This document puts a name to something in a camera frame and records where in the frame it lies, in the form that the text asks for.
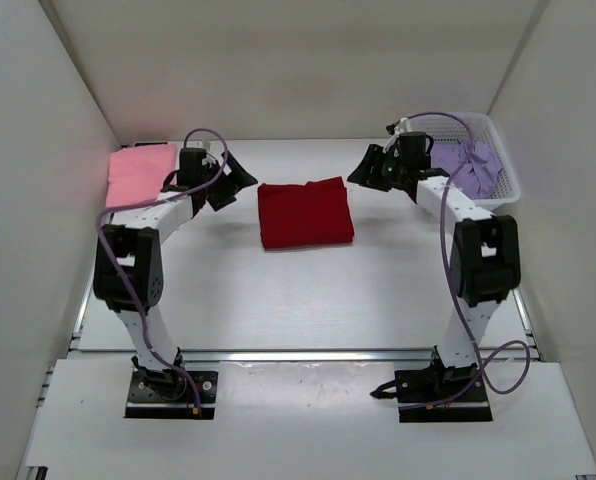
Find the red t shirt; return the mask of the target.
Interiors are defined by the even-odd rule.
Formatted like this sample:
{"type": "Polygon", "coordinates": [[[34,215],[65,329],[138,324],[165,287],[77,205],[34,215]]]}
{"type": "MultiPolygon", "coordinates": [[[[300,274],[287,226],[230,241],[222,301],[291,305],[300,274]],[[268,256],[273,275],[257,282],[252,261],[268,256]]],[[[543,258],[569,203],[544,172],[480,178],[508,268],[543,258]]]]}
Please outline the red t shirt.
{"type": "Polygon", "coordinates": [[[266,250],[350,244],[354,225],[340,177],[257,189],[262,246],[266,250]]]}

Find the pink t shirt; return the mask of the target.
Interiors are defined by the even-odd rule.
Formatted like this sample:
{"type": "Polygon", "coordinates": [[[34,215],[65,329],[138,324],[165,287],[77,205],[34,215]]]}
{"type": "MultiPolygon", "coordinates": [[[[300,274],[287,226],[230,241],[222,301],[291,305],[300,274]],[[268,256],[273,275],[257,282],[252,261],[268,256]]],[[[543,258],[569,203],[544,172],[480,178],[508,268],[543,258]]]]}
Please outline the pink t shirt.
{"type": "Polygon", "coordinates": [[[109,157],[106,207],[155,200],[163,181],[175,169],[177,147],[145,145],[121,149],[109,157]]]}

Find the lavender t shirt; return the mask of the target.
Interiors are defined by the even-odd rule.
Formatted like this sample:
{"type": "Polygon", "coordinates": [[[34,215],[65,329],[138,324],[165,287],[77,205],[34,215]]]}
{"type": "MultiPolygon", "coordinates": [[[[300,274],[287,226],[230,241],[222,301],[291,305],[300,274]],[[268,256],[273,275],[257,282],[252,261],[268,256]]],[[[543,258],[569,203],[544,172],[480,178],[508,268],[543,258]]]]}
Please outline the lavender t shirt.
{"type": "Polygon", "coordinates": [[[431,158],[433,167],[443,168],[453,175],[453,184],[474,200],[492,196],[502,171],[495,151],[479,141],[474,147],[466,142],[436,143],[431,158]]]}

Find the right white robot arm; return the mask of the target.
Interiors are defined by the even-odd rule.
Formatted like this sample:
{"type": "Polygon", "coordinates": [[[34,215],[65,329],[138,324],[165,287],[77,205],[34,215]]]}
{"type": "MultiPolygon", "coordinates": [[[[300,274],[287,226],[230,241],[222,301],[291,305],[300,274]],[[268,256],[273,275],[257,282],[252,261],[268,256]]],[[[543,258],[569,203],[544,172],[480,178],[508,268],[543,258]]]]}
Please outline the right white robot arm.
{"type": "Polygon", "coordinates": [[[440,223],[441,248],[448,256],[445,274],[454,312],[442,342],[435,347],[441,366],[427,375],[427,387],[448,400],[464,384],[458,369],[475,369],[476,350],[500,304],[520,282],[516,221],[477,205],[431,166],[431,136],[395,134],[386,146],[371,144],[347,181],[372,190],[406,193],[440,223]]]}

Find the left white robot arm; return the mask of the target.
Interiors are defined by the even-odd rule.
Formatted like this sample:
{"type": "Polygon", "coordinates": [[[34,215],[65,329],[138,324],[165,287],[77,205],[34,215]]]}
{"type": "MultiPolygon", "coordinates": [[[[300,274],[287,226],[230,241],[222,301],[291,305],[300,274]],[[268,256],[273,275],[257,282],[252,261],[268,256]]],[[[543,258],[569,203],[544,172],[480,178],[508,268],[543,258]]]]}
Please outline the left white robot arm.
{"type": "Polygon", "coordinates": [[[162,153],[143,178],[123,178],[131,193],[112,187],[97,221],[95,297],[116,314],[133,342],[135,369],[166,400],[184,395],[188,377],[180,348],[167,331],[159,303],[164,292],[162,246],[204,206],[219,211],[257,180],[230,150],[214,156],[208,145],[138,146],[143,159],[162,153]]]}

